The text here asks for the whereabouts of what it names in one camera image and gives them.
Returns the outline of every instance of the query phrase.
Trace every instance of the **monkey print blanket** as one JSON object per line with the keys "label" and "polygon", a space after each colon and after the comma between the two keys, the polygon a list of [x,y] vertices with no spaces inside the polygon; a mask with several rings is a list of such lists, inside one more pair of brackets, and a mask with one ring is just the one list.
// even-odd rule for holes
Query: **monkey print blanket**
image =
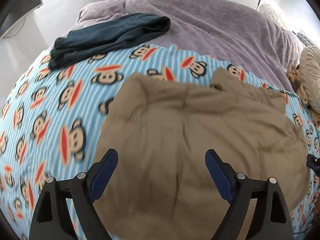
{"label": "monkey print blanket", "polygon": [[[182,51],[175,45],[140,45],[56,71],[48,68],[49,59],[49,51],[43,51],[19,78],[0,118],[0,208],[23,240],[28,239],[33,210],[46,179],[70,179],[92,165],[108,106],[134,72],[167,82],[209,86],[213,72],[223,67],[241,81],[279,91],[286,101],[287,117],[302,127],[309,153],[319,157],[318,128],[295,94],[280,91],[214,56]],[[308,195],[291,213],[295,232],[304,231],[310,223],[319,188],[319,179],[310,170]],[[85,239],[70,200],[68,206],[79,239]]]}

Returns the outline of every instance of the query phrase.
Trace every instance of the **purple blanket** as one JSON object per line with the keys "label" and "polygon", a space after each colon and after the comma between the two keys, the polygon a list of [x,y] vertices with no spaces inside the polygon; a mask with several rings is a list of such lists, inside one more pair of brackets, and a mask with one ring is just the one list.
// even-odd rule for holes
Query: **purple blanket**
{"label": "purple blanket", "polygon": [[302,45],[258,11],[225,0],[106,0],[85,6],[72,30],[136,12],[167,16],[169,32],[151,40],[242,66],[280,89],[292,91],[285,71],[298,64]]}

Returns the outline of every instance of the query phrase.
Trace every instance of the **beige pleated pillow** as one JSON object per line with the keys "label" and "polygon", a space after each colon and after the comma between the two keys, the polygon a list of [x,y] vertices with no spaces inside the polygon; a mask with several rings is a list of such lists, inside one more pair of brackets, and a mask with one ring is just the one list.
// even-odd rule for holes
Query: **beige pleated pillow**
{"label": "beige pleated pillow", "polygon": [[310,106],[320,114],[320,49],[308,46],[301,53],[300,79]]}

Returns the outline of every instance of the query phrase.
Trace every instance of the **dark blue jeans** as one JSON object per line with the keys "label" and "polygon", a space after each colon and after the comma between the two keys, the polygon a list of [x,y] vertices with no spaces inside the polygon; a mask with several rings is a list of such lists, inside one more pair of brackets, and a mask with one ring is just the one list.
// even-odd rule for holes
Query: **dark blue jeans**
{"label": "dark blue jeans", "polygon": [[71,31],[66,38],[56,39],[49,68],[65,68],[97,54],[131,48],[165,34],[169,28],[168,17],[135,13]]}

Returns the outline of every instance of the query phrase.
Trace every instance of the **silver bolt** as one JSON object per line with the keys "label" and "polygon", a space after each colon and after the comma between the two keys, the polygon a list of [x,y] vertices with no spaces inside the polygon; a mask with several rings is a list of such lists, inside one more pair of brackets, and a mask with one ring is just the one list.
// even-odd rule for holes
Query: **silver bolt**
{"label": "silver bolt", "polygon": [[47,178],[47,183],[51,183],[51,182],[53,182],[53,177]]}
{"label": "silver bolt", "polygon": [[238,173],[237,174],[238,179],[245,179],[245,175],[243,173]]}
{"label": "silver bolt", "polygon": [[77,178],[78,178],[78,179],[84,179],[84,178],[85,178],[85,173],[84,173],[84,172],[80,172],[80,173],[77,175]]}
{"label": "silver bolt", "polygon": [[276,184],[276,183],[277,183],[277,180],[276,180],[275,178],[273,178],[273,177],[271,177],[271,178],[269,179],[269,181],[270,181],[272,184]]}

